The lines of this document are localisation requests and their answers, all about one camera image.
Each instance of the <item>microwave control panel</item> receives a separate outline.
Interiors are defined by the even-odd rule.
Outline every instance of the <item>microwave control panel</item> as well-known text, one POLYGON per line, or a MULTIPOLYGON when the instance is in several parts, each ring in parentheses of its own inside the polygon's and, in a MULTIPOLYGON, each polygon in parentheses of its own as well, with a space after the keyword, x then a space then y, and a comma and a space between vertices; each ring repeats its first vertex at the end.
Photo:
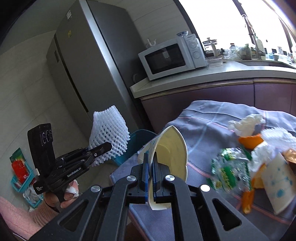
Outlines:
POLYGON ((195 34, 184 36, 188 50, 196 68, 206 66, 205 56, 195 34))

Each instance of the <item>paper cup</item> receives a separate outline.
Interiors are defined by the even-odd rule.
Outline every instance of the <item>paper cup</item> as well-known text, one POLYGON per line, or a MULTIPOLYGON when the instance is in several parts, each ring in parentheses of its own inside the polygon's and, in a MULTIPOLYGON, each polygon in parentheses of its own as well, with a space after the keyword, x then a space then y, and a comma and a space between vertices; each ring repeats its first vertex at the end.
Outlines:
POLYGON ((282 212, 296 195, 296 176, 278 153, 262 172, 264 188, 275 214, 282 212))
POLYGON ((183 136, 174 126, 166 128, 159 136, 153 139, 139 153, 138 163, 143 163, 144 153, 148 151, 149 183, 148 183, 148 204, 152 210, 165 210, 171 207, 170 203, 157 204, 153 201, 152 189, 152 160, 154 153, 157 153, 158 163, 169 167, 170 173, 184 181, 187 180, 187 146, 183 136))

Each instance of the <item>metal bolt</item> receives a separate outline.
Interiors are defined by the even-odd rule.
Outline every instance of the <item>metal bolt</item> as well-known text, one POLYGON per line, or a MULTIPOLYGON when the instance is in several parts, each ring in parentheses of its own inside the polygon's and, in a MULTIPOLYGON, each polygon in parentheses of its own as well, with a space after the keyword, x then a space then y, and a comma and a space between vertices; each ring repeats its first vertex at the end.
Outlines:
POLYGON ((173 175, 166 175, 165 179, 168 180, 168 181, 174 181, 175 177, 173 175))
POLYGON ((201 189, 203 192, 208 192, 211 188, 210 188, 210 186, 204 184, 204 185, 201 185, 201 186, 200 186, 200 189, 201 189))
POLYGON ((98 186, 98 185, 95 185, 95 186, 92 186, 91 187, 91 191, 92 192, 99 192, 101 190, 101 188, 100 188, 100 186, 98 186))
POLYGON ((133 176, 133 175, 129 175, 129 176, 126 177, 126 179, 127 179, 129 182, 133 182, 133 181, 135 181, 137 178, 136 178, 135 176, 133 176))

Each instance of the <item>refrigerator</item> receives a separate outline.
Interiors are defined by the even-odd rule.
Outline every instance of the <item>refrigerator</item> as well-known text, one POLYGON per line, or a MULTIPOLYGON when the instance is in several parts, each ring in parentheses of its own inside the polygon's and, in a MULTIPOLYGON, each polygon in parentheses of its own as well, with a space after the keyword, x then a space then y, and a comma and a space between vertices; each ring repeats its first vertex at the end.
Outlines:
POLYGON ((146 48, 128 12, 77 0, 65 13, 46 55, 70 115, 88 139, 94 111, 115 105, 130 133, 152 130, 130 87, 146 78, 138 53, 146 48))

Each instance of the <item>white foam mesh sleeve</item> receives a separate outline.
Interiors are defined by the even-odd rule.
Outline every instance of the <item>white foam mesh sleeve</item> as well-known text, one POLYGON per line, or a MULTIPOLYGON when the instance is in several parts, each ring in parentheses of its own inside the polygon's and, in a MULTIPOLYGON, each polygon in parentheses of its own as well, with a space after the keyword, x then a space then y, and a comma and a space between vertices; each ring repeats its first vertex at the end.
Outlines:
POLYGON ((116 155, 121 156, 126 152, 129 139, 126 122, 114 105, 101 112, 95 111, 91 136, 89 138, 89 149, 104 142, 110 142, 112 149, 97 157, 92 166, 97 166, 116 155))

